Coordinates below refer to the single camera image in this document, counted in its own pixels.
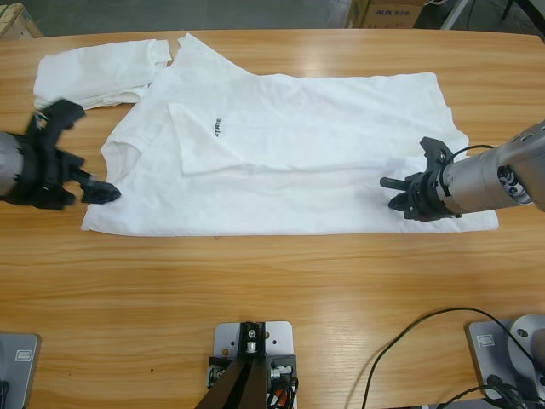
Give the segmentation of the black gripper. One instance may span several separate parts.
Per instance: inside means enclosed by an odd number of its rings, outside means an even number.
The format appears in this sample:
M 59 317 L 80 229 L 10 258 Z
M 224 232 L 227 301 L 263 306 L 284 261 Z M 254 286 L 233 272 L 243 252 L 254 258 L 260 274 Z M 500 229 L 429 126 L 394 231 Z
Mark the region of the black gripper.
M 404 214 L 407 220 L 433 222 L 443 218 L 460 218 L 461 213 L 450 210 L 441 193 L 447 194 L 444 172 L 446 162 L 451 157 L 451 150 L 441 141 L 423 137 L 420 145 L 427 160 L 425 172 L 407 176 L 404 180 L 382 177 L 380 186 L 399 190 L 400 193 L 390 199 L 388 207 Z
M 75 195 L 64 188 L 76 182 L 83 191 L 81 202 L 104 205 L 121 197 L 111 183 L 99 181 L 82 170 L 83 159 L 63 151 L 57 142 L 85 116 L 83 108 L 68 100 L 57 100 L 36 110 L 23 135 L 6 135 L 6 201 L 37 209 L 63 209 Z

